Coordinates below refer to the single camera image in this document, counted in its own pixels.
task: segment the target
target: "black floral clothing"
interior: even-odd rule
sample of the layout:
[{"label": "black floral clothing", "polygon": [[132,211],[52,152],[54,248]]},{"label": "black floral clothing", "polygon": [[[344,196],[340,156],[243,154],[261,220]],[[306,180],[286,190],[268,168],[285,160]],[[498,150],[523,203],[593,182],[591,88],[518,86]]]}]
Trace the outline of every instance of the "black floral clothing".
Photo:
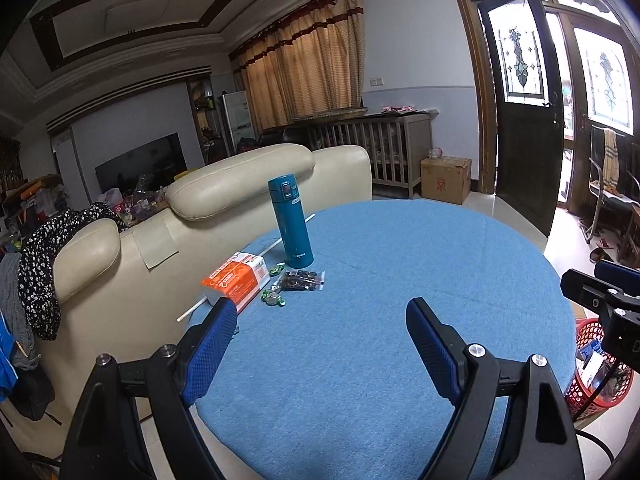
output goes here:
[{"label": "black floral clothing", "polygon": [[53,285],[53,262],[65,244],[83,227],[110,218],[118,231],[126,229],[120,217],[101,202],[82,211],[67,210],[41,225],[22,244],[18,294],[33,333],[54,340],[60,326],[60,306]]}]

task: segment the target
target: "sandal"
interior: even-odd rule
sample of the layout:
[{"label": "sandal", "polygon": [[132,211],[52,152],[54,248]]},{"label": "sandal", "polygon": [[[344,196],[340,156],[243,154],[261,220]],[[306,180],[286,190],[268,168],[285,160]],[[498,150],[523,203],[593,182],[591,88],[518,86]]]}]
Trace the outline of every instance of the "sandal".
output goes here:
[{"label": "sandal", "polygon": [[597,264],[600,260],[607,260],[608,262],[612,262],[613,258],[607,254],[602,247],[596,247],[591,254],[589,254],[589,260],[592,264]]}]

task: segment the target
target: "television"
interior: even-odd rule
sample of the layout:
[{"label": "television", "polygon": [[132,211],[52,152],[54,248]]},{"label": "television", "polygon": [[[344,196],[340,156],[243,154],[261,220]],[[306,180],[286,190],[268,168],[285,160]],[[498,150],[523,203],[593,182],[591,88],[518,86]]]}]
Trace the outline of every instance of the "television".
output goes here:
[{"label": "television", "polygon": [[130,195],[140,175],[150,177],[147,190],[158,190],[174,181],[174,176],[187,170],[178,134],[170,134],[129,150],[95,168],[100,190],[104,193],[119,187]]}]

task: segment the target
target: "sofa headrest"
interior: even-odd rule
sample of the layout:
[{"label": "sofa headrest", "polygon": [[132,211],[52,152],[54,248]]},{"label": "sofa headrest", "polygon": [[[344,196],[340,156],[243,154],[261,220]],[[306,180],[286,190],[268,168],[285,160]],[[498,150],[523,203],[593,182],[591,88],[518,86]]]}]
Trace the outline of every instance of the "sofa headrest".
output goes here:
[{"label": "sofa headrest", "polygon": [[113,265],[120,254],[120,234],[113,220],[102,218],[80,229],[53,262],[56,296],[64,303]]},{"label": "sofa headrest", "polygon": [[316,160],[299,144],[276,144],[241,153],[200,168],[166,191],[174,212],[185,220],[204,220],[267,191],[267,182],[287,173],[312,171]]}]

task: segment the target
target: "beige curtain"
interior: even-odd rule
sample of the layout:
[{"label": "beige curtain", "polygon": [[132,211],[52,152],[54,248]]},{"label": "beige curtain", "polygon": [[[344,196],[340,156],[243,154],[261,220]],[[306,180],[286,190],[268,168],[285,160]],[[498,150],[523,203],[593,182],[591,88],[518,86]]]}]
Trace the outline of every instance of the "beige curtain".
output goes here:
[{"label": "beige curtain", "polygon": [[362,12],[362,0],[313,0],[230,54],[258,131],[360,106]]}]

